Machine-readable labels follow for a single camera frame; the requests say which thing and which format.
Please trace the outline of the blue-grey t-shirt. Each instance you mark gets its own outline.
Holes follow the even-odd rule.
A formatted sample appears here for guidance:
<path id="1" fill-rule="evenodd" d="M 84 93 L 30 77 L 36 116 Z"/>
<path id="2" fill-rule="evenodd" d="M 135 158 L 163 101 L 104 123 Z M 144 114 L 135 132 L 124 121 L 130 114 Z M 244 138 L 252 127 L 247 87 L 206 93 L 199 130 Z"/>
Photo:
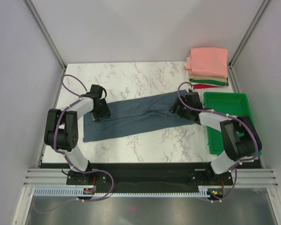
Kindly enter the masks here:
<path id="1" fill-rule="evenodd" d="M 96 142 L 194 124 L 170 112 L 176 100 L 175 91 L 108 103 L 110 117 L 99 122 L 93 121 L 90 114 L 83 117 L 83 141 Z"/>

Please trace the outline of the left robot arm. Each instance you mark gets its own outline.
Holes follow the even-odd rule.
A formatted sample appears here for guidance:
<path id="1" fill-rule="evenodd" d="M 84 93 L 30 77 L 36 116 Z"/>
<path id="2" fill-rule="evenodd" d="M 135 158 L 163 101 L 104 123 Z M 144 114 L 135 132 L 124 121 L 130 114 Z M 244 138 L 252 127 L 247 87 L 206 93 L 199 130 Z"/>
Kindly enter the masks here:
<path id="1" fill-rule="evenodd" d="M 44 143 L 56 153 L 61 154 L 70 168 L 77 173 L 82 184 L 93 180 L 91 163 L 84 157 L 79 146 L 78 120 L 90 115 L 94 122 L 110 117 L 111 112 L 106 100 L 106 90 L 100 85 L 91 85 L 90 91 L 64 109 L 50 109 L 47 114 Z"/>

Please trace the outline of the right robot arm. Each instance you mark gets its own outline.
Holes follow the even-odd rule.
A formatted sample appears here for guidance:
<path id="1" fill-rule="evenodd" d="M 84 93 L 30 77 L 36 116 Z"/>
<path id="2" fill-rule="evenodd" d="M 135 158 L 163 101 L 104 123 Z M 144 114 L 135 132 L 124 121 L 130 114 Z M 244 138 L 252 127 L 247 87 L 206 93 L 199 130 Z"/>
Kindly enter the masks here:
<path id="1" fill-rule="evenodd" d="M 217 130 L 221 133 L 223 152 L 209 163 L 205 179 L 209 184 L 217 184 L 222 173 L 231 171 L 245 161 L 254 160 L 262 150 L 262 143 L 253 122 L 248 115 L 232 116 L 203 108 L 199 94 L 178 93 L 170 112 L 199 125 Z"/>

